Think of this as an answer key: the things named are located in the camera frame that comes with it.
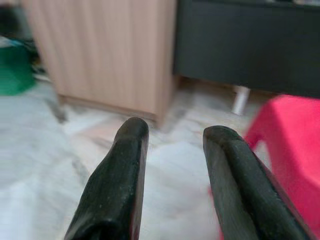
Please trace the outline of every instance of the white marble tile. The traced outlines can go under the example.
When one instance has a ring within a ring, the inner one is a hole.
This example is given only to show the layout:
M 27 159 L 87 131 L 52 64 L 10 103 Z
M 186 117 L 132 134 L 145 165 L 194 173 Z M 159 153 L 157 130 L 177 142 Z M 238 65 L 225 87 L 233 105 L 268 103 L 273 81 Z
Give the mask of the white marble tile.
M 62 239 L 88 171 L 43 99 L 2 97 L 0 108 L 0 239 Z
M 231 113 L 234 96 L 228 87 L 186 81 L 176 93 L 164 125 L 160 129 L 149 125 L 141 240 L 218 239 L 218 220 L 208 195 L 203 131 L 224 125 L 244 135 L 260 106 L 270 98 L 253 92 L 244 115 L 237 116 Z M 47 83 L 0 104 L 7 109 L 0 117 L 0 153 L 6 159 L 6 171 L 0 172 L 4 176 L 0 206 L 6 208 L 0 232 L 17 240 L 62 239 L 88 172 L 108 153 L 128 117 L 66 105 L 65 118 L 58 125 L 52 117 L 58 101 Z M 264 158 L 266 150 L 259 153 Z M 16 220 L 18 212 L 23 214 Z M 39 218 L 47 222 L 35 223 Z M 11 228 L 5 226 L 10 221 L 21 224 L 25 237 L 15 232 L 9 235 Z

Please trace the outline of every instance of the green bucket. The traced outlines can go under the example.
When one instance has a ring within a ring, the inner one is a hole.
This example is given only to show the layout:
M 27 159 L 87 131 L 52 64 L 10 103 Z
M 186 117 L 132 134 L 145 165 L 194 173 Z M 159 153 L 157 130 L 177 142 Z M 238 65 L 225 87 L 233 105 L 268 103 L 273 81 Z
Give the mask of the green bucket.
M 19 43 L 0 47 L 0 95 L 17 95 L 34 85 L 25 47 Z

